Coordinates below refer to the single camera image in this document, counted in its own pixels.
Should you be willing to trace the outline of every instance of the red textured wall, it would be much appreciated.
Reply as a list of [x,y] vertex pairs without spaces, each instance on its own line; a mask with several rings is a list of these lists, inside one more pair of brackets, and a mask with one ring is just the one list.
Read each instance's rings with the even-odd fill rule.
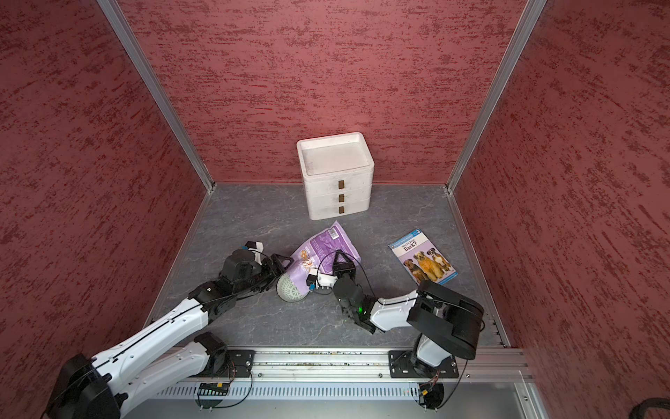
[[669,17],[549,0],[458,185],[553,419],[670,396]]
[[360,131],[375,182],[444,183],[525,0],[120,0],[217,182],[299,182]]
[[0,3],[0,416],[139,330],[204,196],[93,0]]

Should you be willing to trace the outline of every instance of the dog illustration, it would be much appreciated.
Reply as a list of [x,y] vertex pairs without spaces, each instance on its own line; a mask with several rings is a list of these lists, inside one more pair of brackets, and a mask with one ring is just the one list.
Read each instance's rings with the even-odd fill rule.
[[415,254],[414,259],[419,262],[419,266],[421,269],[423,269],[425,274],[428,275],[431,281],[435,282],[444,275],[444,269],[442,266],[440,266],[438,262],[426,256],[424,252],[420,251],[419,253]]
[[426,275],[425,272],[422,271],[420,267],[416,266],[412,261],[412,259],[404,261],[403,265],[407,266],[407,269],[409,269],[412,275],[414,275],[414,278],[416,278],[419,284],[422,283],[423,281],[430,281],[428,275]]
[[431,248],[428,252],[428,255],[433,258],[434,261],[438,262],[441,266],[442,269],[444,269],[445,272],[448,272],[452,266],[447,262],[447,259],[444,259],[444,256],[440,255],[437,250],[435,250],[435,247]]

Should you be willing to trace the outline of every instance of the book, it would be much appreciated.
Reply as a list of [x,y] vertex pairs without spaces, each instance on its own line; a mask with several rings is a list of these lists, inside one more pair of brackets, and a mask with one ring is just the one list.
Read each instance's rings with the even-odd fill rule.
[[389,248],[417,284],[433,281],[442,285],[458,275],[447,258],[419,229],[402,236]]

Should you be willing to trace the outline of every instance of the white drawer unit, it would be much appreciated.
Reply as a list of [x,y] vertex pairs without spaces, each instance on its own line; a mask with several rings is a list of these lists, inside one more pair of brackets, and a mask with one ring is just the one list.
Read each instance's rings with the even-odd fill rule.
[[297,153],[312,220],[368,209],[375,162],[363,134],[302,139]]

